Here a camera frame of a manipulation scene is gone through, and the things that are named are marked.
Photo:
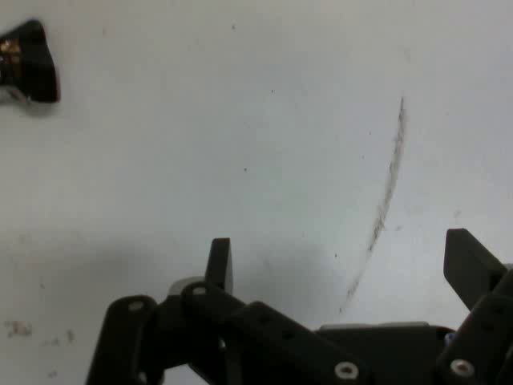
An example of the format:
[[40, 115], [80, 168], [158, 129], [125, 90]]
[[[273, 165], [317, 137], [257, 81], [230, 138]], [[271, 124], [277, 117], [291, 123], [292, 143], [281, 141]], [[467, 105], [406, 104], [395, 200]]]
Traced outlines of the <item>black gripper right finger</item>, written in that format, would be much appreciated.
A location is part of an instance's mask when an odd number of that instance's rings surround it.
[[439, 355], [445, 384], [512, 383], [512, 270], [466, 229], [446, 232], [443, 273], [469, 310]]

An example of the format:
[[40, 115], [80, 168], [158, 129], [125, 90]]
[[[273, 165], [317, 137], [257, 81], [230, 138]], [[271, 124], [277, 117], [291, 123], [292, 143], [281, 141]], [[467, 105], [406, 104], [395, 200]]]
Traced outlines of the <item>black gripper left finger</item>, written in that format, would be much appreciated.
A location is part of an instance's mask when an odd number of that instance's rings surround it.
[[209, 384], [368, 384], [367, 364], [261, 302], [232, 295], [231, 243], [213, 240], [205, 275], [162, 302], [109, 305], [89, 384], [161, 384], [189, 366]]

